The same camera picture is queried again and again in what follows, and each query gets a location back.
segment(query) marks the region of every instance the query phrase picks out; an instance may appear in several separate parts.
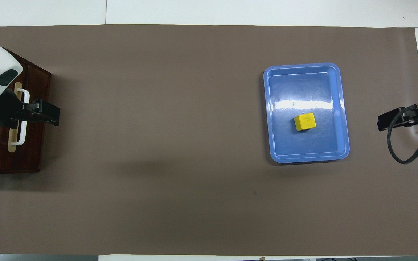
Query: white handle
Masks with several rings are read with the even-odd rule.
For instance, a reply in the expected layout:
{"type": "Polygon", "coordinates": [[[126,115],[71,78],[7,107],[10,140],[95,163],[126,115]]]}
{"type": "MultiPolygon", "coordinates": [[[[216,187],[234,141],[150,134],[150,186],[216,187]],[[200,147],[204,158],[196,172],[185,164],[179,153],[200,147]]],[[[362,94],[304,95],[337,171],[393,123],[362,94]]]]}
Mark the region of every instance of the white handle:
{"type": "MultiPolygon", "coordinates": [[[[30,102],[30,93],[25,89],[17,89],[17,91],[21,91],[24,93],[24,102],[30,102]]],[[[11,142],[11,145],[22,145],[25,142],[25,136],[27,135],[27,122],[22,121],[20,124],[20,138],[18,142],[11,142]]]]}

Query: white table surface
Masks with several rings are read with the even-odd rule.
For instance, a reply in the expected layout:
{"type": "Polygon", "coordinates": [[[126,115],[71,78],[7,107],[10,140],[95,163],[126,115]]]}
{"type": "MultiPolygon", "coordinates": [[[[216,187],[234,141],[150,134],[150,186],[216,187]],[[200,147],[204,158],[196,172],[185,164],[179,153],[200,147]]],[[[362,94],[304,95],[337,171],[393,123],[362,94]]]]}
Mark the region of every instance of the white table surface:
{"type": "MultiPolygon", "coordinates": [[[[413,27],[418,46],[418,0],[0,0],[0,26],[100,24],[413,27]]],[[[114,255],[99,259],[212,261],[260,257],[114,255]]],[[[315,257],[266,256],[299,258],[315,257]]]]}

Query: white robot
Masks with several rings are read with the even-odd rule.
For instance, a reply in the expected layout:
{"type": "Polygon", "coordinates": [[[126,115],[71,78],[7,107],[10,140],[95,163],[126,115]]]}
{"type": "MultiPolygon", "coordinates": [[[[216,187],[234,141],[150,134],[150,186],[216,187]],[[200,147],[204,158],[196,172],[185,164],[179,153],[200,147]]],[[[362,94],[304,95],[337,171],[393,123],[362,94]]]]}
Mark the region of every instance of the white robot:
{"type": "Polygon", "coordinates": [[[28,104],[20,101],[7,86],[20,74],[23,68],[5,49],[0,47],[0,126],[16,129],[18,121],[47,122],[59,125],[59,108],[40,99],[28,104]]]}

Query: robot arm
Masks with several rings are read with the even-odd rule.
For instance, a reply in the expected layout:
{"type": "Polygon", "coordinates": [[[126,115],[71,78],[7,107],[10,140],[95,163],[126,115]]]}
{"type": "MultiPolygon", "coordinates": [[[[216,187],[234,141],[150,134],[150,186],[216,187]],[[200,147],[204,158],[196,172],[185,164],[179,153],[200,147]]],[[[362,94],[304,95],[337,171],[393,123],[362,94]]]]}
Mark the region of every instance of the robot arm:
{"type": "Polygon", "coordinates": [[[386,144],[388,145],[388,150],[390,151],[391,156],[401,164],[409,164],[413,162],[418,157],[418,147],[413,153],[413,155],[407,160],[402,160],[396,156],[393,147],[391,145],[391,133],[393,128],[405,126],[413,126],[418,124],[418,104],[411,105],[409,107],[398,107],[392,111],[388,111],[384,114],[378,116],[378,130],[384,131],[388,130],[386,134],[386,144]]]}
{"type": "Polygon", "coordinates": [[[0,47],[0,126],[17,128],[18,121],[59,125],[59,108],[43,100],[21,102],[7,86],[23,71],[19,62],[0,47]]]}

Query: yellow cube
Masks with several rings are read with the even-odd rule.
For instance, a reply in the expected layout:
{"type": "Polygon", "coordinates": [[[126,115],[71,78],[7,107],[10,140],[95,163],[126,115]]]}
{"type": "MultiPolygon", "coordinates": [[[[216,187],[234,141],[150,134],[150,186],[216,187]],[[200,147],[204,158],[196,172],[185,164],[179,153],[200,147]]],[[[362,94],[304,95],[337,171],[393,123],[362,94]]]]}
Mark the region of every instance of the yellow cube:
{"type": "Polygon", "coordinates": [[[295,125],[297,131],[304,131],[305,129],[317,127],[317,125],[315,125],[315,118],[312,112],[296,116],[295,125]]]}

